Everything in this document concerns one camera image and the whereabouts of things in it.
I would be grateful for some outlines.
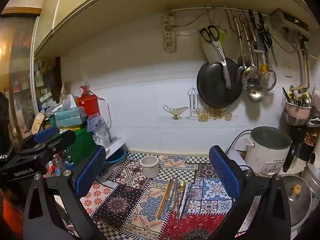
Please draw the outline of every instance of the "patterned tablecloth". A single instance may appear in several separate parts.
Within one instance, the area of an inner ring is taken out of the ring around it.
[[[205,240],[234,203],[217,178],[209,158],[157,156],[160,173],[154,179],[147,179],[140,166],[144,156],[146,154],[128,152],[127,159],[107,180],[94,182],[88,195],[81,198],[97,227],[111,240]],[[173,201],[170,207],[169,202],[166,203],[159,219],[155,218],[172,177],[187,182],[179,201],[180,211],[185,202],[188,210],[179,222],[171,212]],[[187,201],[188,193],[192,198]],[[240,231],[248,229],[258,203],[259,199],[255,199]]]

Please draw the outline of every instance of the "pot lid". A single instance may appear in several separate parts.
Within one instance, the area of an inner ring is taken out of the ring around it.
[[[295,200],[288,199],[291,227],[293,227],[302,222],[308,215],[312,203],[312,195],[308,184],[302,178],[294,175],[284,175],[282,180],[288,197],[292,194],[294,186],[301,186],[301,192],[297,195],[298,198]]]
[[[251,138],[258,144],[274,150],[287,149],[291,145],[291,138],[278,128],[259,126],[252,129]]]

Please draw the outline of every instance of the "electrical outlet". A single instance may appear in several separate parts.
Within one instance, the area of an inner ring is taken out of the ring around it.
[[[284,76],[288,78],[293,78],[292,65],[285,62],[283,63],[283,65],[284,65]]]
[[[168,53],[176,52],[176,32],[173,25],[175,25],[174,17],[167,16],[164,18],[164,51]]]

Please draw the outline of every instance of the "white wall tile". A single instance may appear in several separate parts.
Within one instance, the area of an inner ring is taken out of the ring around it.
[[[195,10],[174,15],[176,23],[184,25],[200,13]],[[277,84],[265,94],[261,103],[251,102],[243,90],[240,98],[228,109],[233,114],[230,122],[223,118],[204,123],[187,120],[188,110],[181,115],[181,120],[172,120],[163,106],[189,106],[187,92],[196,88],[197,73],[206,61],[197,30],[209,24],[208,18],[202,16],[194,24],[175,29],[177,52],[170,54],[163,48],[164,16],[151,15],[119,25],[79,44],[61,57],[62,79],[71,84],[71,92],[79,92],[79,84],[85,80],[91,89],[106,98],[112,117],[111,131],[121,136],[129,149],[207,153],[215,144],[225,150],[242,130],[262,125],[279,126],[282,86],[288,89],[291,84],[299,85],[300,74],[296,53],[284,52],[275,42],[278,68],[271,53],[270,63],[277,73]],[[219,22],[228,29],[223,42],[225,55],[237,61],[240,47],[236,35],[229,29],[224,10],[215,13],[215,24]],[[268,21],[266,26],[282,46],[292,49]],[[319,52],[316,49],[314,53],[319,55]],[[284,76],[285,64],[293,65],[293,78]],[[316,76],[320,72],[314,70],[314,73]],[[205,106],[205,103],[200,100],[200,105]],[[99,107],[107,120],[106,103],[100,100]],[[243,139],[246,136],[236,141],[236,149],[245,149]]]

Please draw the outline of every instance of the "glass cabinet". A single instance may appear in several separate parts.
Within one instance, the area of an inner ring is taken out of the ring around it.
[[[36,17],[0,19],[0,91],[9,100],[10,136],[31,134],[35,118],[30,89],[30,49]]]

